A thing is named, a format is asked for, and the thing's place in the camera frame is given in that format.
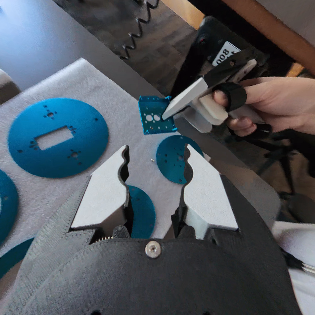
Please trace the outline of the black office chair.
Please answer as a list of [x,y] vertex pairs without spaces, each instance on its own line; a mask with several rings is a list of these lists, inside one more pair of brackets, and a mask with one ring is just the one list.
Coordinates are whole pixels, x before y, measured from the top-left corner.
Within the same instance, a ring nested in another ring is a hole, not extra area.
[[314,224],[314,136],[288,129],[265,138],[241,138],[227,130],[227,148],[278,193],[277,220]]

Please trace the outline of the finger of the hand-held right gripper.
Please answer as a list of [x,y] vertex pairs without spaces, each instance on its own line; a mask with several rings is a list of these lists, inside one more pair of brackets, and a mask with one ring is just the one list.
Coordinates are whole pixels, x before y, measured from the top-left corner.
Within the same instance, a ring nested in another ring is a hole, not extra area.
[[178,115],[187,121],[198,121],[200,119],[210,121],[210,113],[199,101],[200,96],[210,88],[210,78],[200,77],[183,92],[177,95],[168,105],[162,119]]

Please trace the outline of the large blue disc rectangular cutout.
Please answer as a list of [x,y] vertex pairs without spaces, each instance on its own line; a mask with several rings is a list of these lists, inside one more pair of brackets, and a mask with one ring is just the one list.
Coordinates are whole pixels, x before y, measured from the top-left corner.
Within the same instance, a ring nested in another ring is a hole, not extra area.
[[[40,136],[66,128],[72,138],[40,149]],[[51,98],[28,106],[13,121],[8,149],[15,163],[32,175],[64,178],[94,165],[108,144],[108,127],[91,105],[69,98]]]

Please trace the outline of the blue square metal bracket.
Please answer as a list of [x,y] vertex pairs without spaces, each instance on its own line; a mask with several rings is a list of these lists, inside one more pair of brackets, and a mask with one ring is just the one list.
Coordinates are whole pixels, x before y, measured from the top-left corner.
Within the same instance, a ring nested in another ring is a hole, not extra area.
[[172,117],[163,120],[162,115],[171,101],[171,96],[140,96],[138,107],[144,135],[176,132]]

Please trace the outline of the white foam frame round hole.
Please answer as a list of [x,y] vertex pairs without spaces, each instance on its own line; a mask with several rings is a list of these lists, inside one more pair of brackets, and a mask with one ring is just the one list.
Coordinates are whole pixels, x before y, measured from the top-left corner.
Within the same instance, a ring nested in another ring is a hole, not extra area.
[[0,104],[4,104],[17,96],[21,90],[12,80],[12,78],[0,69]]

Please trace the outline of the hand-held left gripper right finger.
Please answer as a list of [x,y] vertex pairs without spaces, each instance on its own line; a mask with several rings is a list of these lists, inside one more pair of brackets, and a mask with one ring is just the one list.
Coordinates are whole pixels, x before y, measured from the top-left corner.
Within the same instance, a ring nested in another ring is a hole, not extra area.
[[179,206],[171,216],[175,238],[191,226],[195,238],[203,240],[210,228],[237,231],[221,174],[190,144],[185,144],[184,178]]

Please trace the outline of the white foam sheet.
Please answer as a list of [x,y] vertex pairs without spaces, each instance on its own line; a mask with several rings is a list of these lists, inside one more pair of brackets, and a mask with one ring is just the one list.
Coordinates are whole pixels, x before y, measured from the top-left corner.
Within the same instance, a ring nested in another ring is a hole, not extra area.
[[[109,140],[101,158],[80,174],[61,179],[34,176],[19,167],[8,150],[8,132],[14,119],[29,105],[38,101],[65,97],[83,101],[95,108],[104,118]],[[181,185],[168,181],[159,171],[155,160],[156,149],[168,135],[144,135],[138,100],[125,92],[88,61],[79,59],[41,83],[20,93],[1,105],[1,170],[13,180],[19,193],[17,223],[9,238],[1,246],[1,256],[36,235],[57,209],[73,194],[81,192],[90,180],[83,209],[102,208],[101,188],[105,196],[113,192],[112,181],[115,155],[124,145],[129,146],[130,162],[127,185],[139,187],[151,198],[156,211],[153,238],[164,238],[171,227],[171,215],[179,205]]]

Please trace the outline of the small blue perforated disc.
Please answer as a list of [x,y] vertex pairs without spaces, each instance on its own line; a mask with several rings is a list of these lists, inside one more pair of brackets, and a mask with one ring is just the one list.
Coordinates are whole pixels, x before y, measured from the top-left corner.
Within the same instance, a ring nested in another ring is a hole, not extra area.
[[199,145],[192,139],[174,135],[165,138],[156,151],[156,163],[162,175],[176,184],[185,184],[184,178],[184,150],[185,144],[190,144],[199,154],[203,152]]
[[154,231],[156,222],[154,204],[140,188],[131,185],[128,187],[134,212],[131,238],[148,239]]

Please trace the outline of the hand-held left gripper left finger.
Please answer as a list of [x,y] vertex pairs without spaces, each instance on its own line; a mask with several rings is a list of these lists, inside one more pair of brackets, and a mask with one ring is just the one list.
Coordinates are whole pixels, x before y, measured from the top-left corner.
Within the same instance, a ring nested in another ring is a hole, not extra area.
[[114,230],[124,225],[132,230],[134,212],[126,185],[129,161],[129,146],[124,145],[91,174],[72,229]]

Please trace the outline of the person's right hand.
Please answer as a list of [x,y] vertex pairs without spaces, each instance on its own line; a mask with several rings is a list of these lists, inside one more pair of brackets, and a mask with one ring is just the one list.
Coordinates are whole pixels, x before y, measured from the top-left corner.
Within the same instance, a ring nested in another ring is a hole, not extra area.
[[261,77],[240,83],[272,132],[291,129],[315,134],[315,80],[304,77]]

